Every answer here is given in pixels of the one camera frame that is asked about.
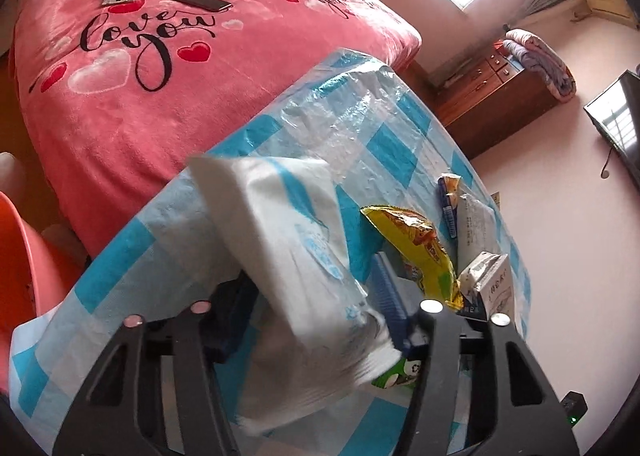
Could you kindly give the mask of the green white snack bag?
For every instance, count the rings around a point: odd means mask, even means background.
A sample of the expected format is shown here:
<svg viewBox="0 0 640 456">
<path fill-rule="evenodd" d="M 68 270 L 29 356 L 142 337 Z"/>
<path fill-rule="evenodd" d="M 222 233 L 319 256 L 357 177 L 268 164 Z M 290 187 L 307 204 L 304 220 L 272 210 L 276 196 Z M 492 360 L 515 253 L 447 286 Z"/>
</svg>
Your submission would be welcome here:
<svg viewBox="0 0 640 456">
<path fill-rule="evenodd" d="M 382 375 L 376 377 L 371 384 L 379 389 L 390 389 L 393 387 L 412 388 L 416 382 L 416 378 L 419 376 L 420 369 L 420 361 L 399 358 L 394 366 L 390 367 L 386 372 L 383 372 Z"/>
</svg>

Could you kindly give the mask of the white milk carton box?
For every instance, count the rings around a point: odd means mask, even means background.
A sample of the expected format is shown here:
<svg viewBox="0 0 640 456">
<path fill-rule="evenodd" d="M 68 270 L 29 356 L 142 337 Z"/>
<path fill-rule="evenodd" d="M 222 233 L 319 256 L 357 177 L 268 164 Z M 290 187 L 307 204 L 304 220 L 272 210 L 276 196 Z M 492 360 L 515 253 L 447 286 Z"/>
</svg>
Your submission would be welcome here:
<svg viewBox="0 0 640 456">
<path fill-rule="evenodd" d="M 515 318 L 512 269 L 506 254 L 481 252 L 459 275 L 460 291 L 476 315 Z"/>
</svg>

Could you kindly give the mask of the dark blue milk carton box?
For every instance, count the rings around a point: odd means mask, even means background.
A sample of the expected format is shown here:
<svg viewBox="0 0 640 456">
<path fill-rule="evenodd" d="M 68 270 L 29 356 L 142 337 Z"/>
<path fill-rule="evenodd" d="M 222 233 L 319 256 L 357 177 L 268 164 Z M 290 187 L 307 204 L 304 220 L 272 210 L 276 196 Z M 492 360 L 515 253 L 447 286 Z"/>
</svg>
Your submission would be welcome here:
<svg viewBox="0 0 640 456">
<path fill-rule="evenodd" d="M 457 232 L 460 269 L 466 268 L 482 252 L 499 252 L 495 211 L 470 194 L 459 197 Z"/>
</svg>

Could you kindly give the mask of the yellow snack bag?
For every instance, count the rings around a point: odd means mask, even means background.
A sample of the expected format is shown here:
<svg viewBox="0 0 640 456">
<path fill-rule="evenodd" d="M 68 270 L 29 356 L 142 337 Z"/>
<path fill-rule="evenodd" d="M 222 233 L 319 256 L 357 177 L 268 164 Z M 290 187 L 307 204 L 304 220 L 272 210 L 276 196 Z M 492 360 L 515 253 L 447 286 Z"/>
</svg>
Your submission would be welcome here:
<svg viewBox="0 0 640 456">
<path fill-rule="evenodd" d="M 360 213 L 419 273 L 424 297 L 460 311 L 464 299 L 454 265 L 440 243 L 434 224 L 416 211 L 392 205 L 370 205 Z"/>
</svg>

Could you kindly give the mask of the white blue plastic bag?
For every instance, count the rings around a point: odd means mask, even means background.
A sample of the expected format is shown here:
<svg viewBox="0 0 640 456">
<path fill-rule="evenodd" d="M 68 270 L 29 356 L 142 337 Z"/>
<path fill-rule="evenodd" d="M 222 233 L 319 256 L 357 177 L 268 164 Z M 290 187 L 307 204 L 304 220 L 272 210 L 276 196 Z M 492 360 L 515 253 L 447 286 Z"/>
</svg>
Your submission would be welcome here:
<svg viewBox="0 0 640 456">
<path fill-rule="evenodd" d="M 318 412 L 397 363 L 349 271 L 326 161 L 202 156 L 189 167 L 217 235 L 268 304 L 240 398 L 245 433 Z"/>
</svg>

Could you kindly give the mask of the small blue snack wrapper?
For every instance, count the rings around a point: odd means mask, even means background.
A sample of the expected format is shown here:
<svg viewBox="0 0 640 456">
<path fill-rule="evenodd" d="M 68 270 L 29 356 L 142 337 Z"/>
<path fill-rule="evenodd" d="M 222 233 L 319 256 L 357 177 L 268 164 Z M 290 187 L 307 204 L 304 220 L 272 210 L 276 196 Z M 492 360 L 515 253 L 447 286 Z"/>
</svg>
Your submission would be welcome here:
<svg viewBox="0 0 640 456">
<path fill-rule="evenodd" d="M 442 216 L 451 239 L 458 237 L 457 208 L 461 177 L 454 173 L 445 173 L 437 179 L 438 197 Z"/>
</svg>

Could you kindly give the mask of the blue checkered table cover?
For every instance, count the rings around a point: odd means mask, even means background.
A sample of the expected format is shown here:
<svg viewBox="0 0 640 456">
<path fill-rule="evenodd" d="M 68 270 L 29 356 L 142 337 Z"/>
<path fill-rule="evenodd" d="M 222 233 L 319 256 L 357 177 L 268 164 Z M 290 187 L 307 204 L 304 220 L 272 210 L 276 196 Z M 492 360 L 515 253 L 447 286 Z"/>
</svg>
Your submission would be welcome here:
<svg viewBox="0 0 640 456">
<path fill-rule="evenodd" d="M 461 177 L 485 205 L 480 176 L 430 109 L 389 67 L 342 49 L 217 144 L 215 196 L 192 174 L 170 181 L 92 261 L 53 311 L 17 328 L 10 404 L 50 452 L 93 363 L 122 320 L 171 317 L 238 275 L 279 260 L 344 267 L 364 280 L 382 236 L 362 215 L 396 205 L 430 219 L 448 252 L 437 179 Z"/>
</svg>

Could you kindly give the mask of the brown wooden cabinet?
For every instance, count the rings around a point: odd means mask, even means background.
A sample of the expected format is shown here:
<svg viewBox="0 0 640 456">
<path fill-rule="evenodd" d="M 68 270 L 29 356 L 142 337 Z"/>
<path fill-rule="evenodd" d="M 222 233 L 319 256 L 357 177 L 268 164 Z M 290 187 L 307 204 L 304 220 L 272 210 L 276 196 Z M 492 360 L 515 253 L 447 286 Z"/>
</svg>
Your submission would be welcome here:
<svg viewBox="0 0 640 456">
<path fill-rule="evenodd" d="M 491 45 L 442 86 L 434 112 L 465 156 L 473 159 L 557 104 L 538 73 Z"/>
</svg>

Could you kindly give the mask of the pink love you bedspread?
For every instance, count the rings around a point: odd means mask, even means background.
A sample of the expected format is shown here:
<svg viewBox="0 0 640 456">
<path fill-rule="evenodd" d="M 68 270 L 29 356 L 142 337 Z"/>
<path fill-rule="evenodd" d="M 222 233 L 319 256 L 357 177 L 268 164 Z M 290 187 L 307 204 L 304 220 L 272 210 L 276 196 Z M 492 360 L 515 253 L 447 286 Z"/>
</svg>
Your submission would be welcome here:
<svg viewBox="0 0 640 456">
<path fill-rule="evenodd" d="M 90 254 L 176 174 L 331 52 L 400 70 L 420 34 L 380 0 L 17 0 L 18 100 L 43 172 Z"/>
</svg>

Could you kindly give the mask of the folded blanket on cabinet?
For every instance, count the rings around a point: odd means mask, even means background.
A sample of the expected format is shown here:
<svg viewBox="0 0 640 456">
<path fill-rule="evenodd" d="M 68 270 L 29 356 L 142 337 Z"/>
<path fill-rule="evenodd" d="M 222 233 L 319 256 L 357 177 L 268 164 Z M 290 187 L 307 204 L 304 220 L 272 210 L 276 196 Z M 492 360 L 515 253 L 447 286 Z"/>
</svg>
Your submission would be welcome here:
<svg viewBox="0 0 640 456">
<path fill-rule="evenodd" d="M 570 101 L 576 94 L 576 82 L 560 56 L 538 35 L 513 29 L 502 39 L 503 47 L 529 71 L 537 73 L 548 91 L 559 102 Z"/>
</svg>

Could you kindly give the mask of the black smartphone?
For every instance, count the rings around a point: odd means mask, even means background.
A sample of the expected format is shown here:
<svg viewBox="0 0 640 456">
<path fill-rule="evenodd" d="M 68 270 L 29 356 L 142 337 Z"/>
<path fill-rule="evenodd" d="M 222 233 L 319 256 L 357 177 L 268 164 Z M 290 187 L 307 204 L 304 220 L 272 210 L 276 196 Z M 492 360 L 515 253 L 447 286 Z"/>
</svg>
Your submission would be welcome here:
<svg viewBox="0 0 640 456">
<path fill-rule="evenodd" d="M 206 12 L 226 12 L 232 7 L 228 0 L 174 0 L 177 3 L 206 10 Z"/>
</svg>

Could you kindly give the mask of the white air conditioner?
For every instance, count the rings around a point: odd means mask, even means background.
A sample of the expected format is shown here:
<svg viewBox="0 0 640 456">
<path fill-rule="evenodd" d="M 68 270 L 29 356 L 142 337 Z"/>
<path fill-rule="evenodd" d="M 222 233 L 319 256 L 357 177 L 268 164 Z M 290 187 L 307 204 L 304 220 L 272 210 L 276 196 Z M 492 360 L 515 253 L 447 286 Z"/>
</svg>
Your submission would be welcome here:
<svg viewBox="0 0 640 456">
<path fill-rule="evenodd" d="M 638 29 L 639 20 L 626 0 L 586 0 L 593 15 Z"/>
</svg>

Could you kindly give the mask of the wall mounted black television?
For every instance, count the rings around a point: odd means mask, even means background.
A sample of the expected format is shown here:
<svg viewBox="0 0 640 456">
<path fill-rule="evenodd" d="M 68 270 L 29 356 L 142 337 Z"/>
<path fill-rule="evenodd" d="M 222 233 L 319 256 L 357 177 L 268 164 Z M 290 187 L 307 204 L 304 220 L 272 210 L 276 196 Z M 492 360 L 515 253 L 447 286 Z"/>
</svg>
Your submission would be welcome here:
<svg viewBox="0 0 640 456">
<path fill-rule="evenodd" d="M 584 107 L 593 125 L 639 179 L 640 78 L 626 70 Z"/>
</svg>

